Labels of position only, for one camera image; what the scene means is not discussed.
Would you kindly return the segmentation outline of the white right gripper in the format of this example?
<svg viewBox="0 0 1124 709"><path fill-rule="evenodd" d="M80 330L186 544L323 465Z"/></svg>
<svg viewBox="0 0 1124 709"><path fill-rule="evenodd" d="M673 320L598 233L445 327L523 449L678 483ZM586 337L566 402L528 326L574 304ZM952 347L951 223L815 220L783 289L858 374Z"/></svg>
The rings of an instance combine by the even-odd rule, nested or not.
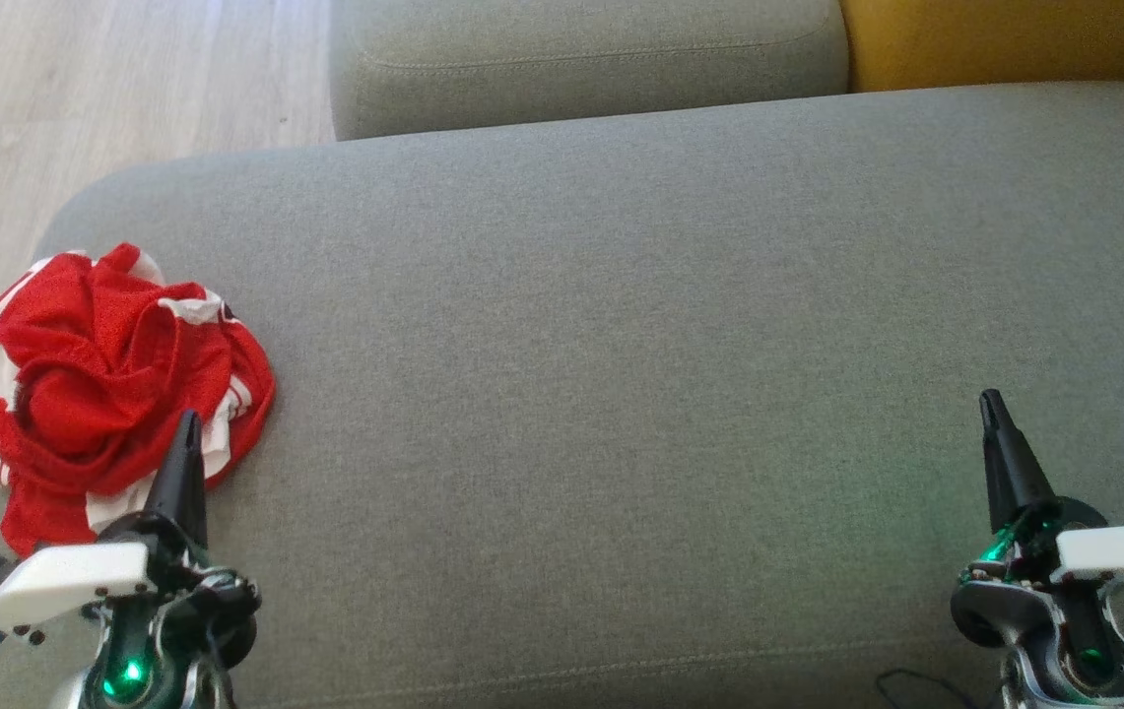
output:
<svg viewBox="0 0 1124 709"><path fill-rule="evenodd" d="M1052 594L1067 585L1109 593L1124 585L1124 525L1058 497L997 389L981 391L984 471L994 539L959 575Z"/></svg>

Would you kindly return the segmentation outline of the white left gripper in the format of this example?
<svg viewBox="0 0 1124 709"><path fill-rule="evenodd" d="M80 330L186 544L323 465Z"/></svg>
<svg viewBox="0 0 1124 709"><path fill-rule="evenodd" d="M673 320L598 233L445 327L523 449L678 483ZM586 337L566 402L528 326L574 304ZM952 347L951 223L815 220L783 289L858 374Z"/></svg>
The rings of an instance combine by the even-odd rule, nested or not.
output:
<svg viewBox="0 0 1124 709"><path fill-rule="evenodd" d="M0 629L40 625L98 606L128 649L209 654L241 663L259 637L259 585L209 557L202 421L180 415L144 512L92 544L40 548L0 580Z"/></svg>

